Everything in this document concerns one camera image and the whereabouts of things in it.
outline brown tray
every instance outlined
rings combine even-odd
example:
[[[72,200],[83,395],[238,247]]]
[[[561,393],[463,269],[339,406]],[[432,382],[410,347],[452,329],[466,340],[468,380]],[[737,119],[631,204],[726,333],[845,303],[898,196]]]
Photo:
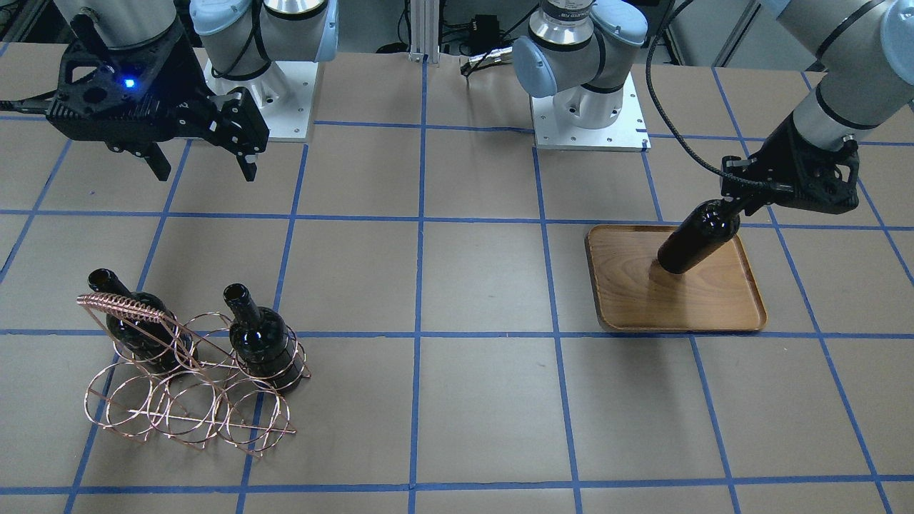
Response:
[[[739,236],[686,273],[657,250],[675,227],[600,225],[587,236],[600,320],[622,331],[755,331],[768,321]]]

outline dark glass bottle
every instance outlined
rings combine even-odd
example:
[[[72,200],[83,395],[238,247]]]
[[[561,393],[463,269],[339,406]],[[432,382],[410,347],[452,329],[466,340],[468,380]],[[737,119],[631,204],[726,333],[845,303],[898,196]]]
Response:
[[[301,357],[295,357],[295,339],[282,316],[258,307],[242,284],[226,287],[222,297],[235,315],[228,339],[244,370],[277,391],[294,389],[301,380],[303,363]]]
[[[685,273],[705,260],[739,230],[739,210],[724,200],[709,200],[692,211],[660,247],[657,261],[669,273]]]
[[[100,268],[90,273],[89,287],[98,293],[112,293],[125,296],[165,312],[172,318],[175,317],[157,296],[137,291],[131,293],[111,270]],[[165,348],[158,341],[149,338],[137,329],[145,330],[155,338],[171,343],[172,334],[161,324],[148,321],[122,321],[115,316],[107,315],[105,324],[117,340],[127,347],[143,365],[152,373],[167,373],[180,368],[175,352]],[[190,348],[190,337],[182,334],[179,339],[184,349]]]

